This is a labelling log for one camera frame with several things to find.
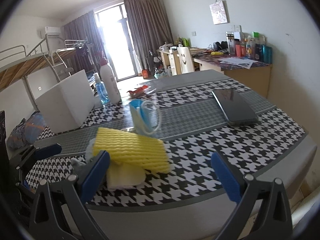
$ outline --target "blue liquid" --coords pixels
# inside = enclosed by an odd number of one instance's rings
[[[99,98],[101,100],[101,103],[103,105],[108,103],[109,102],[109,98],[108,98],[108,93],[107,93],[106,87],[104,86],[104,83],[103,82],[97,83],[96,84],[96,89],[97,89]]]

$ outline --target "blue bottle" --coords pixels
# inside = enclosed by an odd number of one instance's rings
[[[96,81],[96,89],[99,95],[99,98],[101,100],[101,103],[103,105],[106,105],[109,102],[108,93],[106,90],[106,87],[104,86],[104,83],[101,81],[99,74],[95,73],[94,78]]]

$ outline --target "table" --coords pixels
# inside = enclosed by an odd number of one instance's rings
[[[238,80],[242,84],[250,87],[258,94],[267,98],[272,65],[263,62],[256,62],[250,69],[241,68],[236,65],[222,64],[219,59],[231,57],[229,55],[212,56],[210,54],[194,56],[194,62],[200,64],[200,70],[213,69],[226,76]]]
[[[90,213],[111,240],[192,240],[216,234],[235,204],[229,201],[210,165],[219,150],[243,173],[258,179],[283,180],[293,197],[307,174],[316,144],[308,133],[281,109],[236,80],[213,70],[147,82],[157,89],[144,96],[157,102],[163,125],[156,137],[164,141],[170,159],[169,174],[147,172],[135,189],[109,192],[103,185],[87,204]],[[259,115],[260,124],[228,127],[211,95],[213,89],[237,90]],[[132,126],[127,102],[94,109],[78,130],[54,135],[50,129],[34,143],[44,147],[60,143],[62,152],[37,162],[27,176],[57,181],[71,172],[70,159],[84,160],[84,151],[98,127]],[[259,203],[253,213],[257,212]],[[72,224],[70,214],[66,215]]]

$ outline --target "bunk bed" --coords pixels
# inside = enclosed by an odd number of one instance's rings
[[[14,46],[3,51],[0,51],[0,62],[4,59],[10,58],[15,55],[24,54],[24,58],[15,60],[3,67],[0,67],[0,92],[19,79],[21,79],[25,85],[27,94],[35,109],[37,109],[35,98],[30,89],[27,76],[45,67],[50,67],[57,79],[60,82],[59,75],[73,71],[73,68],[68,68],[65,61],[76,53],[76,47],[82,46],[87,43],[86,40],[64,40],[65,48],[50,51],[48,36],[39,42],[28,54],[24,45]],[[42,46],[46,43],[48,51],[43,51]],[[13,51],[14,49],[20,50],[12,53],[6,57],[1,58],[1,54],[5,52]],[[64,65],[65,69],[58,71],[57,67]]]

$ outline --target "white wall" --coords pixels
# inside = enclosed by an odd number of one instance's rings
[[[72,13],[68,18],[63,20],[63,25],[73,21],[74,19],[80,17],[81,15],[84,15],[85,13],[87,13],[87,12],[89,12],[91,10],[97,11],[99,9],[103,9],[103,8],[108,7],[108,6],[112,6],[112,5],[120,3],[122,1],[123,0],[100,0],[100,1],[97,1],[95,3],[89,4],[88,6],[83,7],[81,10]]]
[[[45,26],[60,27],[61,24],[60,20],[55,19],[12,16],[0,36],[0,51],[23,44],[28,47],[26,48],[28,53],[42,40],[38,34],[41,28]],[[59,43],[57,39],[50,39],[49,46],[53,50],[62,48],[63,44],[62,42]],[[23,57],[24,54],[11,57],[4,62],[1,61],[0,66]],[[48,67],[29,75],[28,81],[35,98],[38,98],[57,83],[52,70]],[[5,111],[7,135],[20,123],[22,118],[28,118],[34,112],[22,80],[0,92],[0,110]]]
[[[192,46],[202,48],[226,40],[231,24],[213,24],[209,5],[215,1],[164,0],[174,38],[191,38]],[[312,18],[299,0],[225,1],[232,24],[241,25],[246,33],[263,33],[274,49],[268,99],[320,145],[320,36]],[[312,188],[320,185],[320,151],[307,182]]]

